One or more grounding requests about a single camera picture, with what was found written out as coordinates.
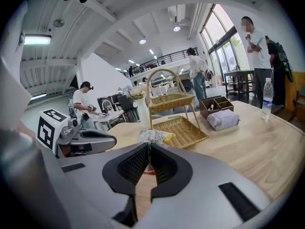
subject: wooden box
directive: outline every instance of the wooden box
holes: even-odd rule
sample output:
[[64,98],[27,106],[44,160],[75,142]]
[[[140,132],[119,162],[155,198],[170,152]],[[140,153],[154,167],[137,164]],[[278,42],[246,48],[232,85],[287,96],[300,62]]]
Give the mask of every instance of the wooden box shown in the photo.
[[[214,109],[208,111],[211,105],[214,104]],[[209,114],[216,113],[220,110],[230,109],[234,111],[234,106],[231,102],[223,96],[216,96],[205,98],[199,101],[200,114],[206,119]]]

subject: railing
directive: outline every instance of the railing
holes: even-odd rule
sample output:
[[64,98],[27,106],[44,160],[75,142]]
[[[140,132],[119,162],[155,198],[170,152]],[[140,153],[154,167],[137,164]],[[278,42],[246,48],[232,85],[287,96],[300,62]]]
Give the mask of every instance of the railing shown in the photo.
[[[198,55],[197,48],[194,48],[196,55]],[[177,60],[185,59],[188,58],[188,55],[186,53],[187,49],[178,51],[178,52],[173,52],[171,54],[159,57],[154,60],[150,60],[148,62],[145,62],[141,64],[140,66],[137,66],[132,69],[132,76],[129,75],[129,71],[127,72],[121,72],[123,75],[125,75],[127,78],[133,77],[139,73],[145,72],[147,70],[153,69],[155,67],[158,67],[160,65],[164,65],[170,62],[174,62]]]

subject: round wooden table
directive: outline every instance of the round wooden table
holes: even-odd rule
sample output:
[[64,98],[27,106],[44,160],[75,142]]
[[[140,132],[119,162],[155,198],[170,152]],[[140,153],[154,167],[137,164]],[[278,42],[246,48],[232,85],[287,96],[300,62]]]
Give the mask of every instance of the round wooden table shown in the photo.
[[[214,131],[196,112],[201,129],[210,137],[186,150],[222,160],[256,183],[272,200],[286,195],[304,169],[305,133],[273,114],[266,123],[261,119],[261,109],[252,105],[239,101],[232,104],[234,112],[240,116],[239,125]],[[153,123],[179,115],[185,116],[169,115],[155,119]],[[188,115],[196,124],[194,115]],[[108,132],[117,138],[113,149],[137,143],[141,130],[140,123],[116,125]],[[139,218],[150,206],[150,191],[156,185],[155,176],[143,175],[136,186]]]

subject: ceiling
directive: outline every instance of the ceiling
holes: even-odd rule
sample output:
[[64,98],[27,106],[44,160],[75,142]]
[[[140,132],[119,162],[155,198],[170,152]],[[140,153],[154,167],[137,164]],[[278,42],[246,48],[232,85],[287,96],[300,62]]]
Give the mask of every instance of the ceiling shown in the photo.
[[[24,46],[20,64],[20,81],[32,95],[47,92],[56,94],[70,90],[77,62],[96,52],[113,66],[126,64],[129,57],[138,63],[149,60],[138,49],[138,41],[145,36],[147,41],[174,33],[167,8],[186,4],[185,19],[191,23],[197,3],[226,3],[250,10],[258,10],[256,0],[30,0],[25,15],[25,33],[49,34],[47,46]],[[61,28],[53,25],[55,19],[64,19]],[[187,36],[191,26],[182,26],[181,34]],[[158,43],[157,54],[163,53]]]

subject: water bottle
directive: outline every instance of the water bottle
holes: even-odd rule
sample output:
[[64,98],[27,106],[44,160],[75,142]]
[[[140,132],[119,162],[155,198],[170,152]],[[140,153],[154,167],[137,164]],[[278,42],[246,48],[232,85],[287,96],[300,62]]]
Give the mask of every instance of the water bottle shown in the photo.
[[264,87],[264,100],[262,107],[262,119],[266,122],[269,120],[269,116],[272,108],[273,100],[273,87],[271,84],[271,78],[266,78],[266,83]]

